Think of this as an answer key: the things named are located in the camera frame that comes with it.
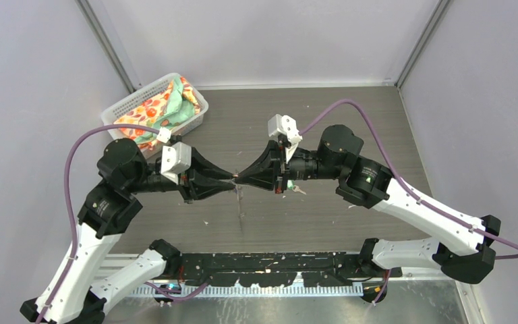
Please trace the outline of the green tagged key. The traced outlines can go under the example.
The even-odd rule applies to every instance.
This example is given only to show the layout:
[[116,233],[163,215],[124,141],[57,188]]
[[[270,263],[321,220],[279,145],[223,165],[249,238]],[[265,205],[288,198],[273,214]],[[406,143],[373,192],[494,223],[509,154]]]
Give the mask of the green tagged key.
[[293,192],[300,193],[306,195],[307,193],[304,192],[293,180],[287,181],[287,188]]

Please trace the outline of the metal keyring holder plate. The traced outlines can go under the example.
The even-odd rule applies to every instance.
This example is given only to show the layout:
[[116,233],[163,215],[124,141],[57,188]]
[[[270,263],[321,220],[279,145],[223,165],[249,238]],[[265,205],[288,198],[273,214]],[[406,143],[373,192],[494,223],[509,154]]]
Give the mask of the metal keyring holder plate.
[[238,220],[239,220],[239,228],[240,228],[240,232],[243,233],[243,221],[244,221],[246,212],[244,211],[244,208],[243,208],[243,187],[241,184],[236,182],[236,179],[238,177],[239,177],[239,172],[236,171],[233,174],[232,182],[235,185],[234,191],[237,196],[237,214],[238,214]]

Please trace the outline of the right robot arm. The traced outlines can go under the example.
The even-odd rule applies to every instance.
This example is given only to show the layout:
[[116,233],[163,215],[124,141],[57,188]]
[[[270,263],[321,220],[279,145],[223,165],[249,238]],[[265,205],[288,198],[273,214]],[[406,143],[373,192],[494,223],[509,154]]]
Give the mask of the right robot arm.
[[397,267],[419,267],[439,269],[467,284],[480,283],[494,268],[496,253],[491,245],[500,220],[465,214],[450,220],[449,207],[422,200],[388,167],[363,157],[363,144],[351,129],[337,124],[323,131],[315,151],[298,148],[288,155],[289,143],[279,135],[235,181],[280,194],[290,181],[336,180],[335,192],[343,200],[396,217],[426,234],[420,240],[366,239],[357,257],[362,274],[375,277]]

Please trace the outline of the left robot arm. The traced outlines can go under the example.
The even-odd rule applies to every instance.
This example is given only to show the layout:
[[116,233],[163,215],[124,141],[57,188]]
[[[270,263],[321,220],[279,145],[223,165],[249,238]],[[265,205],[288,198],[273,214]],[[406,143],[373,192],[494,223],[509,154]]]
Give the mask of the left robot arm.
[[180,141],[165,149],[163,159],[150,163],[133,140],[120,138],[107,145],[97,167],[101,180],[72,215],[76,236],[65,259],[46,290],[21,306],[21,314],[32,323],[101,323],[133,289],[181,272],[180,251],[159,239],[132,264],[95,280],[105,257],[142,209],[137,194],[178,192],[190,203],[233,189],[230,172]]

